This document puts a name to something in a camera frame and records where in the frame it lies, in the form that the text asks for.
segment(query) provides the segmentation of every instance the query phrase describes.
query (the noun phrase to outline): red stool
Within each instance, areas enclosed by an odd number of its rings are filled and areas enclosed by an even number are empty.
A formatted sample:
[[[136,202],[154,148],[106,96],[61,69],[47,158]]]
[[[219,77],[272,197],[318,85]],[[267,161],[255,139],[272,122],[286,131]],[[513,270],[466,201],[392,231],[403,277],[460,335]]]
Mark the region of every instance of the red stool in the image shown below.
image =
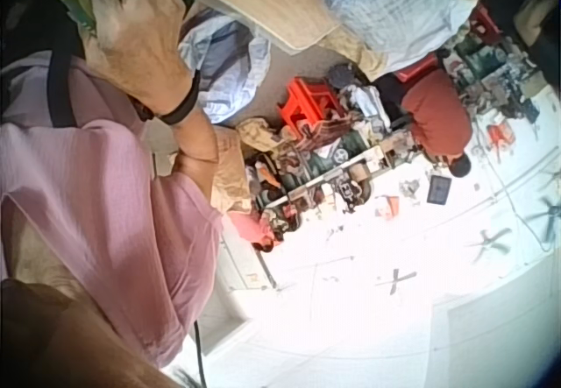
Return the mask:
[[[329,119],[329,111],[334,109],[341,117],[346,115],[337,96],[325,80],[305,81],[294,78],[288,84],[288,100],[279,106],[280,116],[298,138],[303,138],[298,129],[298,121],[305,119],[310,126]]]
[[[415,64],[412,64],[409,67],[402,68],[401,70],[396,71],[394,74],[399,81],[405,83],[427,74],[429,71],[434,70],[436,67],[438,67],[438,58],[434,53],[429,53],[422,60],[417,61]]]

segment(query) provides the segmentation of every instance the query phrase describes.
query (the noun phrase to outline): wrist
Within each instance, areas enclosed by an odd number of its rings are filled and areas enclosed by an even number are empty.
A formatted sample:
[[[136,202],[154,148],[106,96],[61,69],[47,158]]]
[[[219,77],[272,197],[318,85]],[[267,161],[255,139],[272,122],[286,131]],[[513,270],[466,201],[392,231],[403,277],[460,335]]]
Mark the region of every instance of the wrist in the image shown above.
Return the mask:
[[[143,103],[154,115],[164,116],[173,112],[189,93],[193,77],[183,65],[182,68],[159,85]]]

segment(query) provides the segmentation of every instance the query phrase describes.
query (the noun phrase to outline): red cloth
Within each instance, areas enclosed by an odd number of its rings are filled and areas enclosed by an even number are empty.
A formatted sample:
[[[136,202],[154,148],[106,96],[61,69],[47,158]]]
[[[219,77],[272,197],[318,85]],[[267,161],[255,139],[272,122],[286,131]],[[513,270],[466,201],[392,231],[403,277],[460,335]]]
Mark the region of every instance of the red cloth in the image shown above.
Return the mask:
[[[472,138],[472,123],[446,72],[422,78],[403,98],[413,115],[415,140],[432,156],[461,154]]]

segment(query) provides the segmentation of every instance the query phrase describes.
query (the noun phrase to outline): wire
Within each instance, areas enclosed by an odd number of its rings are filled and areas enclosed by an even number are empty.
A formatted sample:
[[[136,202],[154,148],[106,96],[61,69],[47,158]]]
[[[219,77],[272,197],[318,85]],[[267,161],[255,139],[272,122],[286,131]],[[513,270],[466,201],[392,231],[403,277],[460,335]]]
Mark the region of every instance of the wire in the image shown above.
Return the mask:
[[[487,163],[489,164],[489,166],[491,167],[491,170],[493,171],[495,177],[497,178],[497,180],[499,180],[502,190],[504,191],[505,195],[507,196],[508,199],[508,203],[510,204],[510,208],[512,209],[512,212],[514,213],[515,217],[520,220],[520,222],[522,222],[522,224],[526,227],[526,229],[529,230],[529,233],[534,237],[534,239],[536,239],[537,244],[540,247],[540,250],[542,250],[545,253],[548,253],[551,251],[551,248],[549,248],[548,250],[546,250],[543,247],[543,243],[542,240],[539,238],[539,236],[536,234],[536,232],[530,227],[530,225],[528,224],[528,222],[521,216],[518,214],[518,211],[516,210],[516,206],[514,204],[514,202],[512,201],[512,197],[510,196],[510,192],[507,189],[507,186],[505,185],[504,181],[502,180],[501,176],[499,175],[499,173],[497,172],[497,170],[494,168],[493,166],[493,162],[491,162],[491,159],[489,158],[489,154],[487,153],[487,150],[485,150],[485,147],[481,144],[480,141],[480,134],[481,134],[481,128],[479,127],[479,120],[477,118],[475,118],[475,125],[477,127],[477,142],[479,147],[481,148],[481,150],[483,151],[483,153],[485,154]]]
[[[201,352],[201,334],[199,333],[199,323],[195,321],[195,343],[196,343],[196,361],[199,363],[199,378],[201,379],[201,387],[207,388],[207,381],[204,378],[204,368],[202,367]]]

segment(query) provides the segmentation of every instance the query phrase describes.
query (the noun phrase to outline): pink cloth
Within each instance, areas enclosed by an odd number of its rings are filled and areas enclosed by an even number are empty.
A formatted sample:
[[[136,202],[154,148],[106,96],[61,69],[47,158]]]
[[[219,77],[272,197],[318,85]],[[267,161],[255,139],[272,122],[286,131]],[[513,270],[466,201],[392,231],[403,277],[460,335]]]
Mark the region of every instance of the pink cloth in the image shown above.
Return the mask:
[[[0,203],[12,199],[125,342],[163,366],[210,296],[221,216],[186,175],[151,180],[128,98],[81,60],[70,76],[80,128],[49,128],[48,58],[7,68],[33,66],[12,82],[0,127]]]

